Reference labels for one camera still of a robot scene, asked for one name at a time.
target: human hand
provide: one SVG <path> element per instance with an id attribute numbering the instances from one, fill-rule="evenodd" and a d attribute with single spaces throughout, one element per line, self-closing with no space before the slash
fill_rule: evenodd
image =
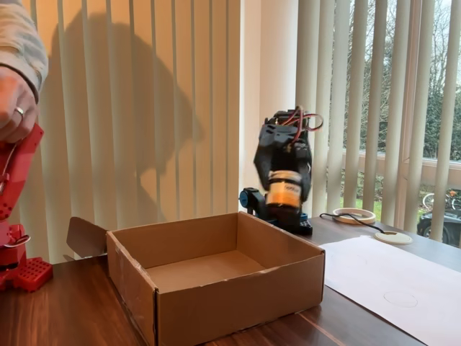
<path id="1" fill-rule="evenodd" d="M 17 72 L 0 67 L 0 141 L 16 143 L 26 137 L 38 113 L 29 84 Z"/>

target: tape roll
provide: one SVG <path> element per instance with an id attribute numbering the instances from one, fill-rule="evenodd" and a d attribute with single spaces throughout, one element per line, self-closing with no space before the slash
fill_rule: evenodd
<path id="1" fill-rule="evenodd" d="M 358 218 L 361 222 L 366 223 L 366 224 L 371 224 L 376 221 L 375 213 L 369 210 L 358 209 L 358 208 L 338 208 L 336 210 L 333 210 L 333 215 L 340 215 L 343 213 L 354 214 L 356 218 Z M 344 222 L 344 223 L 351 223 L 354 225 L 360 224 L 357 221 L 355 221 L 353 218 L 351 218 L 350 216 L 337 216 L 335 217 L 335 220 Z"/>

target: red plastic part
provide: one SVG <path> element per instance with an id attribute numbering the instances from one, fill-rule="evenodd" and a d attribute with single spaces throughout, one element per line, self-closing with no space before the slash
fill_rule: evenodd
<path id="1" fill-rule="evenodd" d="M 32 132 L 16 145 L 8 164 L 7 177 L 3 194 L 0 195 L 0 221 L 7 219 L 21 195 L 22 188 L 27 179 L 32 157 L 43 137 L 43 130 L 35 124 Z M 0 169 L 6 165 L 14 144 L 2 143 L 0 148 Z"/>
<path id="2" fill-rule="evenodd" d="M 40 257 L 29 258 L 26 264 L 19 269 L 13 280 L 15 288 L 22 288 L 27 292 L 38 290 L 53 276 L 53 266 L 42 261 Z"/>
<path id="3" fill-rule="evenodd" d="M 50 264 L 39 257 L 27 258 L 24 227 L 10 226 L 7 220 L 21 195 L 42 136 L 43 130 L 35 124 L 20 142 L 0 143 L 0 291 L 12 285 L 33 292 L 53 276 Z"/>

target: cable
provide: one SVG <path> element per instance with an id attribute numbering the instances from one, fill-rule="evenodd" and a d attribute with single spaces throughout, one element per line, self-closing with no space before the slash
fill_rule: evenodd
<path id="1" fill-rule="evenodd" d="M 286 119 L 286 121 L 282 123 L 282 125 L 287 125 L 295 117 L 296 113 L 299 110 L 300 110 L 300 106 L 296 106 L 295 111 L 291 114 L 291 116 L 288 119 Z"/>
<path id="2" fill-rule="evenodd" d="M 293 139 L 292 143 L 296 142 L 297 139 L 300 137 L 301 135 L 301 130 L 303 129 L 303 117 L 304 117 L 304 110 L 301 108 L 301 111 L 300 111 L 300 119 L 299 119 L 299 122 L 297 124 L 297 132 L 296 132 L 296 136 L 295 138 Z"/>
<path id="3" fill-rule="evenodd" d="M 321 119 L 321 124 L 319 126 L 316 126 L 314 128 L 310 128 L 308 125 L 303 129 L 303 131 L 317 131 L 317 130 L 320 130 L 322 127 L 323 127 L 323 117 L 320 115 L 320 114 L 315 114 L 315 113 L 308 113 L 308 114 L 304 114 L 304 118 L 310 118 L 310 117 L 320 117 Z M 297 123 L 298 121 L 300 121 L 300 118 L 296 118 L 296 119 L 292 119 L 292 120 L 287 120 L 283 123 L 283 125 L 293 125 L 295 123 Z"/>
<path id="4" fill-rule="evenodd" d="M 350 217 L 350 218 L 353 218 L 355 221 L 357 221 L 358 223 L 362 224 L 363 226 L 368 226 L 368 227 L 370 227 L 370 228 L 372 228 L 372 229 L 376 229 L 377 231 L 379 231 L 379 232 L 381 232 L 381 233 L 384 234 L 384 231 L 383 231 L 381 228 L 379 228 L 378 226 L 373 226 L 373 225 L 370 225 L 370 224 L 368 224 L 368 223 L 362 222 L 362 221 L 360 221 L 360 219 L 358 219 L 354 214 L 351 214 L 351 213 L 340 213 L 340 214 L 337 214 L 337 215 L 335 215 L 335 214 L 328 214 L 328 213 L 322 213 L 322 214 L 320 214 L 320 217 L 322 217 L 322 216 L 324 216 L 324 215 L 330 216 L 330 217 L 332 217 L 332 218 L 337 218 L 338 216 L 348 216 L 348 217 Z"/>

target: sleeve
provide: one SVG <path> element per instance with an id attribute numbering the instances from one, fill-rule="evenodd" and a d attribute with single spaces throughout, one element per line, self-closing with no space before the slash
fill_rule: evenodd
<path id="1" fill-rule="evenodd" d="M 0 0 L 0 66 L 15 70 L 38 94 L 48 75 L 48 57 L 21 0 Z"/>

